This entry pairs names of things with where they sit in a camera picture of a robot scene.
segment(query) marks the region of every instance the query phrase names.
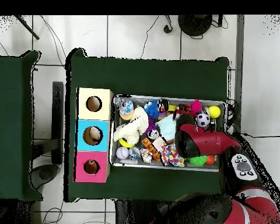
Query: gray bin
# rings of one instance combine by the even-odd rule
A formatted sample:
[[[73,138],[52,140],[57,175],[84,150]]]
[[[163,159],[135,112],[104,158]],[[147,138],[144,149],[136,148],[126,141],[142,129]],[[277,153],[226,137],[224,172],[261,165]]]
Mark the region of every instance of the gray bin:
[[[131,97],[127,98],[127,97],[121,97],[122,99],[130,99],[133,101],[134,104],[134,108],[136,108],[136,106],[141,106],[144,107],[144,105],[148,102],[148,101],[152,101],[152,100],[158,100],[160,99],[160,97],[150,97],[150,96],[136,96],[136,95],[132,95]],[[190,104],[192,103],[194,100],[189,100],[189,99],[177,99],[177,98],[165,98],[169,101],[169,103],[171,105],[179,105],[179,104]],[[202,106],[218,106],[221,110],[221,114],[220,116],[216,119],[216,130],[217,131],[226,131],[226,122],[228,119],[228,111],[227,111],[227,104],[223,101],[212,101],[212,100],[200,100],[200,103],[202,104]],[[184,163],[184,167],[173,167],[173,166],[164,166],[162,164],[162,162],[157,162],[154,158],[152,158],[152,163],[145,163],[143,162],[141,159],[137,159],[138,163],[137,164],[129,164],[129,163],[121,163],[120,159],[117,158],[116,156],[116,150],[117,148],[119,148],[121,145],[120,143],[114,142],[113,141],[113,133],[116,130],[116,128],[119,125],[128,123],[129,121],[125,121],[123,120],[118,113],[117,108],[115,107],[114,103],[113,103],[113,107],[112,109],[115,109],[115,113],[111,118],[111,134],[110,134],[110,150],[109,150],[109,161],[113,166],[126,166],[126,167],[146,167],[146,168],[152,168],[152,169],[178,169],[178,170],[198,170],[198,171],[206,171],[206,172],[218,172],[219,171],[219,156],[215,156],[216,157],[216,161],[213,165],[203,165],[203,166],[194,166],[193,164],[191,164],[190,162],[186,162]],[[137,146],[139,149],[144,148],[143,144],[141,143],[141,141],[146,137],[145,134],[143,134],[142,136],[140,136],[139,138],[139,142],[135,145]]]

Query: black and white ball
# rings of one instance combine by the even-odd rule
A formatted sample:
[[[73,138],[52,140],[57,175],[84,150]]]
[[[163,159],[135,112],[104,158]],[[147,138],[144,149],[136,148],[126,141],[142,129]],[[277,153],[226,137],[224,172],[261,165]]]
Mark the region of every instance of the black and white ball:
[[[197,125],[203,128],[207,127],[210,122],[209,117],[205,113],[201,113],[197,115],[196,121],[197,121]]]

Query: white ball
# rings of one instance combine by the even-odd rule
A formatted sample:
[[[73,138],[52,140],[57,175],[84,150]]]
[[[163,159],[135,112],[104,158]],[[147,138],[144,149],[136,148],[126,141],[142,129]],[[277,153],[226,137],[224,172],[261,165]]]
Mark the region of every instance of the white ball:
[[[197,115],[197,125],[199,127],[207,127],[210,120],[209,120],[209,117],[207,116],[207,114],[204,114],[204,113],[201,113],[199,115]]]
[[[121,160],[124,160],[128,157],[129,155],[129,152],[128,152],[128,149],[126,147],[119,147],[117,150],[116,150],[116,156],[117,158],[121,159]]]

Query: yellow ball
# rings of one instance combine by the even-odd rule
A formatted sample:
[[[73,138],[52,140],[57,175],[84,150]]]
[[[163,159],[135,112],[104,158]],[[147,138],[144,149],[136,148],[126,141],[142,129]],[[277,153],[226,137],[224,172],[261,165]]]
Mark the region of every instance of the yellow ball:
[[[217,106],[210,106],[208,109],[211,118],[218,118],[221,114],[221,110]]]

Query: green tablecloth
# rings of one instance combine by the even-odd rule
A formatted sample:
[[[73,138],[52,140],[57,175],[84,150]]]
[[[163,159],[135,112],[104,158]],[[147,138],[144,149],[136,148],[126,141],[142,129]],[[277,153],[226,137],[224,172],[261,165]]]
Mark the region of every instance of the green tablecloth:
[[[72,172],[77,87],[110,89],[114,94],[226,101],[227,58],[215,62],[91,58],[79,48],[68,55],[66,65],[69,149],[65,155],[65,196],[70,201],[78,197],[172,201],[186,193],[221,192],[221,176],[214,172],[112,166],[106,183],[74,183]]]
[[[39,53],[0,57],[0,198],[40,200],[29,184],[32,159],[31,72]]]

